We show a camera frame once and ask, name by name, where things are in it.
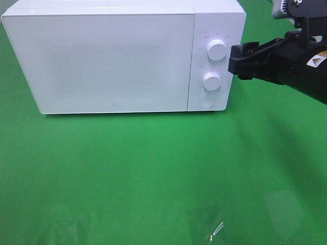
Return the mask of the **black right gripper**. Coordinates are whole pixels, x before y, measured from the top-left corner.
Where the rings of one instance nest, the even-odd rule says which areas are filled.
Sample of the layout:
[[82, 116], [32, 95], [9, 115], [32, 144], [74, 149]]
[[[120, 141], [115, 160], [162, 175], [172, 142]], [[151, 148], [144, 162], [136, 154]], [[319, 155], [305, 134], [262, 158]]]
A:
[[259, 79], [287, 86], [323, 85], [323, 17], [295, 19], [299, 31], [260, 44], [258, 41], [233, 45], [228, 71], [241, 80]]

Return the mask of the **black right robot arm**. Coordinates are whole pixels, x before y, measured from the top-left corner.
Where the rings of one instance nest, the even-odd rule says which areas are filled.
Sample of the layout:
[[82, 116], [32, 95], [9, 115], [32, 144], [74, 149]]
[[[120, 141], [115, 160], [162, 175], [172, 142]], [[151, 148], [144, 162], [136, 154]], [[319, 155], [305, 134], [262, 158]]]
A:
[[287, 85], [326, 103], [326, 17], [296, 18], [300, 31], [267, 43], [231, 48], [228, 70], [241, 80], [253, 78]]

